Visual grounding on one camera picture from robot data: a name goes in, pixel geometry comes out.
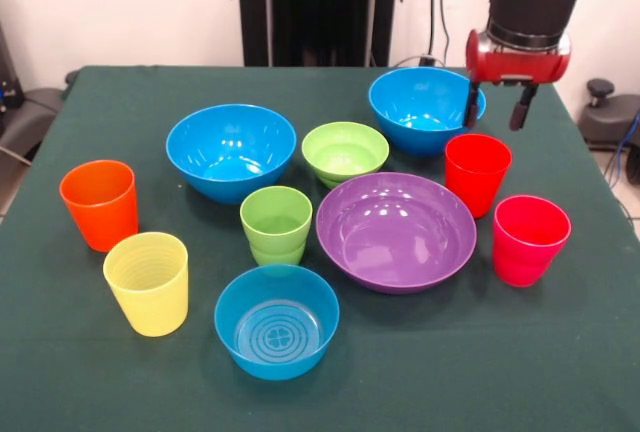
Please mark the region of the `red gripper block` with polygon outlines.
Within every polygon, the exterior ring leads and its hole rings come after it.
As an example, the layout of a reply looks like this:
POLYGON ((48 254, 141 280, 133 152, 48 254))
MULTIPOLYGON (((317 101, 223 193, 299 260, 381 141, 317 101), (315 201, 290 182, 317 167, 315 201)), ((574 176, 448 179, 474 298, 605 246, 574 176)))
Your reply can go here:
POLYGON ((571 57, 571 41, 564 33, 559 44, 549 51, 520 51, 493 42, 485 31, 472 30, 466 44, 466 69, 470 87, 463 126, 473 128, 478 116, 479 83, 524 82, 526 85, 515 104, 509 128, 524 127, 538 84, 558 81, 566 72, 571 57))

